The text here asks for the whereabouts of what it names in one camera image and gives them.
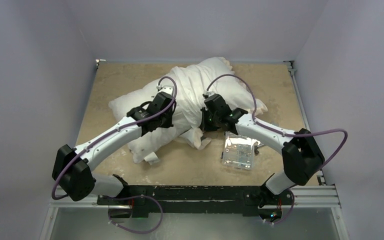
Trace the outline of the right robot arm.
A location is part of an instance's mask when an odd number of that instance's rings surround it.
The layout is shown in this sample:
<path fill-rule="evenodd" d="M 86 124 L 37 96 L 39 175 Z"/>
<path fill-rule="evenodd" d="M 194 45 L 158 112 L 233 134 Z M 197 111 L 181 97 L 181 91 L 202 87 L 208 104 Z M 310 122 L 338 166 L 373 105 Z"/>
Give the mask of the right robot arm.
<path fill-rule="evenodd" d="M 246 110 L 231 109 L 216 93 L 206 94 L 204 105 L 209 112 L 208 121 L 214 127 L 257 140 L 282 156 L 283 169 L 260 187 L 260 196 L 268 204 L 278 200 L 285 190 L 306 185 L 325 163 L 316 140 L 305 128 L 293 131 L 257 122 Z"/>

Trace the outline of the grey plush ruffled pillowcase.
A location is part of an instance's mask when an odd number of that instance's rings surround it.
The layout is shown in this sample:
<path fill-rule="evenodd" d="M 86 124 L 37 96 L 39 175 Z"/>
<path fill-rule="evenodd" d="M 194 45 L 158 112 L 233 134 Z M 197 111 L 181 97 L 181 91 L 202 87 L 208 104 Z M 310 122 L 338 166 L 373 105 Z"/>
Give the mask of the grey plush ruffled pillowcase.
<path fill-rule="evenodd" d="M 204 94 L 215 93 L 223 97 L 233 110 L 241 108 L 256 115 L 268 111 L 260 99 L 253 99 L 250 87 L 234 76 L 233 66 L 224 57 L 207 58 L 200 63 L 187 67 L 174 67 L 170 77 L 177 85 L 177 109 L 183 114 L 187 123 L 175 124 L 180 131 L 179 136 L 198 150 L 204 149 L 211 141 L 204 137 L 202 108 Z"/>

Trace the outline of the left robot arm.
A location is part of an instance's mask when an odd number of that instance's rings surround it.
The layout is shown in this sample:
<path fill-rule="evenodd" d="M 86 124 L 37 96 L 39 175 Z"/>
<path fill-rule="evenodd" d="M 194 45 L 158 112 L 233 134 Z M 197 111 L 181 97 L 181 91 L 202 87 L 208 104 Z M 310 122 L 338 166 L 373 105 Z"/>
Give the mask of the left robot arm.
<path fill-rule="evenodd" d="M 109 196 L 118 205 L 129 199 L 127 183 L 119 176 L 94 174 L 93 170 L 124 145 L 158 128 L 172 127 L 177 92 L 161 89 L 147 105 L 132 108 L 117 124 L 99 136 L 75 147 L 60 147 L 52 171 L 56 186 L 67 197 L 80 201 L 89 195 Z"/>

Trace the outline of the white pillow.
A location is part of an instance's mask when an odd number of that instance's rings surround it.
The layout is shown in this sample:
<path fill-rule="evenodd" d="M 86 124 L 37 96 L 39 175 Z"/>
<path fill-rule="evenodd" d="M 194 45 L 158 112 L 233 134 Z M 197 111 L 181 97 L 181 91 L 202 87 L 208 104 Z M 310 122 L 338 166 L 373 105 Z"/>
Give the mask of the white pillow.
<path fill-rule="evenodd" d="M 174 96 L 171 103 L 176 102 L 177 90 L 174 87 Z M 127 144 L 146 135 L 142 132 L 142 124 L 156 115 L 149 116 L 142 104 L 152 101 L 158 92 L 146 93 L 143 89 L 123 95 L 109 102 L 109 107 L 113 111 L 114 117 L 118 120 L 116 129 L 123 134 L 131 133 L 132 137 Z"/>

